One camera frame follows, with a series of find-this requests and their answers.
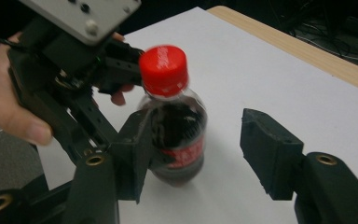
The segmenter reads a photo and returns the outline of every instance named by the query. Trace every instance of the white surface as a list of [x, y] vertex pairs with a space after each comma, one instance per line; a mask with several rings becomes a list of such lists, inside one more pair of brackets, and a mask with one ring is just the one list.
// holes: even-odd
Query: white surface
[[[199, 8], [126, 36], [148, 49], [173, 44], [187, 55], [190, 86], [206, 104], [209, 123], [201, 173], [181, 189], [150, 173], [140, 204], [120, 202], [121, 223], [296, 223], [293, 202], [273, 202], [242, 157], [245, 107], [270, 114], [305, 143], [344, 160], [358, 176], [358, 89], [245, 33]], [[143, 95], [117, 107], [97, 96], [119, 129]], [[51, 187], [70, 178], [71, 162], [55, 146], [41, 150]]]

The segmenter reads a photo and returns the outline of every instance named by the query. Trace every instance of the screw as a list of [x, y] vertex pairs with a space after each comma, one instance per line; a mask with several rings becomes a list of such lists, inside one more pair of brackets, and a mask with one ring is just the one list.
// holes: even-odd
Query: screw
[[89, 13], [90, 12], [90, 6], [83, 3], [81, 6], [80, 6], [80, 10], [84, 13]]
[[98, 33], [98, 24], [94, 20], [86, 21], [86, 32], [89, 35], [97, 35]]
[[130, 13], [131, 12], [131, 9], [129, 7], [123, 7], [123, 10], [126, 12], [126, 13]]
[[61, 71], [60, 71], [60, 76], [62, 76], [62, 77], [68, 77], [68, 74], [66, 74], [65, 71], [61, 70]]
[[87, 149], [85, 149], [85, 150], [83, 151], [83, 154], [84, 154], [85, 156], [89, 156], [89, 155], [92, 154], [92, 150], [89, 149], [89, 148], [87, 148]]

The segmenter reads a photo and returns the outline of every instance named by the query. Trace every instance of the table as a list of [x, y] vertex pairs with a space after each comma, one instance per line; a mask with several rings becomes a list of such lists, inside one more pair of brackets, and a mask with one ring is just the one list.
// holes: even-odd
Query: table
[[[126, 41], [141, 49], [182, 48], [190, 87], [206, 104], [209, 122], [200, 174], [176, 189], [148, 173], [141, 202], [120, 202], [121, 223], [296, 223], [294, 203], [273, 202], [242, 157], [245, 107], [279, 121], [305, 143], [305, 154], [335, 155], [358, 176], [355, 65], [225, 7], [194, 8], [126, 35]], [[141, 88], [127, 93], [122, 107], [111, 105], [109, 96], [96, 94], [95, 100], [120, 129], [143, 94]], [[71, 178], [75, 167], [56, 142], [39, 152], [51, 188]]]
[[337, 56], [326, 53], [321, 49], [310, 48], [310, 46], [303, 41], [273, 29], [264, 23], [246, 17], [228, 7], [213, 7], [209, 9], [208, 12], [239, 27], [251, 35], [257, 36], [271, 45], [324, 70], [326, 73], [339, 77], [358, 87], [357, 65], [341, 60]]

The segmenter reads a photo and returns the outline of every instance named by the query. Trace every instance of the red label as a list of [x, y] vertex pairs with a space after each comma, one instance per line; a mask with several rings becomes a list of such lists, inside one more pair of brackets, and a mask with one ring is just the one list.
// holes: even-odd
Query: red label
[[167, 154], [175, 158], [175, 161], [168, 164], [170, 168], [181, 168], [188, 166], [190, 163], [195, 161], [203, 151], [204, 136], [201, 136], [194, 144], [183, 147], [176, 150], [161, 150], [164, 154]]

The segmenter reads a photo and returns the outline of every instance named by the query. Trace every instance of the soda bottle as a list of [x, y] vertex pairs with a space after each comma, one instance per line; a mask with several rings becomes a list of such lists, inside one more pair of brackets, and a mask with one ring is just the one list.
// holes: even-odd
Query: soda bottle
[[139, 60], [146, 95], [139, 108], [151, 109], [153, 144], [173, 162], [152, 168], [160, 180], [180, 187], [200, 171], [204, 161], [205, 107], [188, 87], [185, 53], [157, 46]]

